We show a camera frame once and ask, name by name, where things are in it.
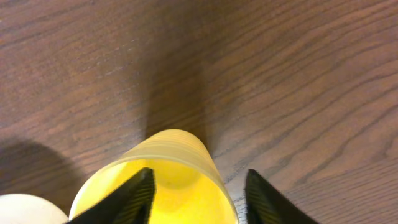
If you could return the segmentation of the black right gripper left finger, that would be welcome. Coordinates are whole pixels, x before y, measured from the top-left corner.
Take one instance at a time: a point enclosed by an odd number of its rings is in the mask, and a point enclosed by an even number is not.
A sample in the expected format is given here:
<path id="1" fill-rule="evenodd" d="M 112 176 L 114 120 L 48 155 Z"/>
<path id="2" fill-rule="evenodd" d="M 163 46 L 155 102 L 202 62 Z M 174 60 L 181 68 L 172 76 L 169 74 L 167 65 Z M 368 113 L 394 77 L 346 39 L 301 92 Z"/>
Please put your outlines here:
<path id="1" fill-rule="evenodd" d="M 154 197 L 154 170 L 145 167 L 68 224 L 148 224 Z"/>

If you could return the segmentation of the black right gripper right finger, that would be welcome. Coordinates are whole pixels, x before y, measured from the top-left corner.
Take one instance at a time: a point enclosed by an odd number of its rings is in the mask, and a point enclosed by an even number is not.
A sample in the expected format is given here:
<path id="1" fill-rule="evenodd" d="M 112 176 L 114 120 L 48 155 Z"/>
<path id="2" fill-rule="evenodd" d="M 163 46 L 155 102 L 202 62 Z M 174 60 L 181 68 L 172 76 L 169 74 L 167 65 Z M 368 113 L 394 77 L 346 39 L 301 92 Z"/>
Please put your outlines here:
<path id="1" fill-rule="evenodd" d="M 248 170 L 244 193 L 248 224 L 318 224 L 254 169 Z"/>

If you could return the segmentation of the yellow cup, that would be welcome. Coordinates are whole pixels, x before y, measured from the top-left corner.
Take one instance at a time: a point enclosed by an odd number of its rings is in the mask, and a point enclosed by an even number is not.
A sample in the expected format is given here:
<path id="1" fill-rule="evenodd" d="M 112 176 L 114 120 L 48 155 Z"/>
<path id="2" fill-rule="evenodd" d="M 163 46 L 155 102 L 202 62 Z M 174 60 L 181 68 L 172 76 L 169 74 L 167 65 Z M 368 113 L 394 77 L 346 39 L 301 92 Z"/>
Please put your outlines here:
<path id="1" fill-rule="evenodd" d="M 148 167 L 155 197 L 150 223 L 238 224 L 234 203 L 205 145 L 180 129 L 161 131 L 95 172 L 78 191 L 75 218 Z"/>

